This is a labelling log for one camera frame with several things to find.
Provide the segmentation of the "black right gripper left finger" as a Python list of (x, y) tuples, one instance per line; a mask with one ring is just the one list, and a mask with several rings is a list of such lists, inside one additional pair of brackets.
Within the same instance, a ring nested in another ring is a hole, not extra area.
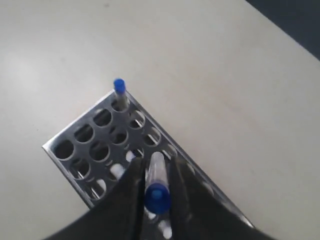
[(144, 219), (146, 162), (134, 158), (111, 191), (48, 240), (139, 240)]

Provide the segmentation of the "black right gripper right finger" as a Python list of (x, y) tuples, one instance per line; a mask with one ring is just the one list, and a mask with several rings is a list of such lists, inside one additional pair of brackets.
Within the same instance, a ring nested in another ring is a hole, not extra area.
[(185, 161), (170, 162), (170, 224), (175, 240), (270, 240), (271, 236), (250, 227), (196, 178)]

